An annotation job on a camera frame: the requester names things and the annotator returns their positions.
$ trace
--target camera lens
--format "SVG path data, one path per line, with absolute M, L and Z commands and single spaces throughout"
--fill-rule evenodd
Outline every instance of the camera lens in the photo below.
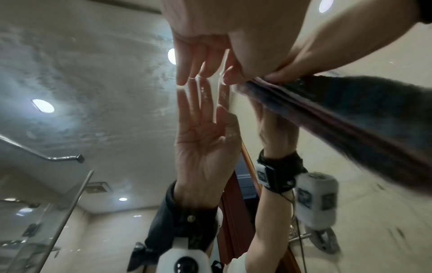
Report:
M 182 257 L 174 264 L 174 273 L 198 273 L 198 263 L 194 258 Z

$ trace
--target palm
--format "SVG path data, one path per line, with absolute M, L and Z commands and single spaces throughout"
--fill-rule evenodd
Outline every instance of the palm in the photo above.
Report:
M 199 184 L 202 194 L 222 193 L 237 164 L 241 149 L 239 125 L 235 115 L 227 111 L 229 87 L 219 89 L 219 107 L 213 121 L 210 85 L 200 79 L 201 105 L 198 88 L 189 80 L 189 102 L 184 92 L 178 93 L 179 133 L 175 142 L 178 181 Z

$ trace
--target black sleeve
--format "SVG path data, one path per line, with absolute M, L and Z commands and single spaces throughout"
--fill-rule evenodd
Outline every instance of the black sleeve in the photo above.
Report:
M 425 24 L 432 23 L 432 1 L 416 0 L 420 9 L 420 22 Z

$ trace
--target ceiling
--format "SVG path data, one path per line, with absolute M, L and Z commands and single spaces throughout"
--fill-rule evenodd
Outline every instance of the ceiling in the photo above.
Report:
M 159 7 L 156 0 L 128 1 Z M 300 37 L 354 2 L 335 0 L 320 13 L 320 0 L 313 0 Z M 90 213 L 158 205 L 176 177 L 176 68 L 167 59 L 167 22 L 87 0 L 0 0 L 0 6 L 0 134 L 50 156 L 83 154 L 94 170 L 91 181 L 112 190 L 81 197 Z M 340 72 L 432 86 L 430 45 L 430 30 L 418 25 Z M 34 98 L 55 112 L 39 112 Z

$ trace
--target white sleeve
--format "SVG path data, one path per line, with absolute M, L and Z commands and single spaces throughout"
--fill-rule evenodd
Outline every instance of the white sleeve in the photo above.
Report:
M 226 273 L 246 273 L 246 253 L 243 253 L 238 259 L 232 259 L 228 265 L 228 271 Z

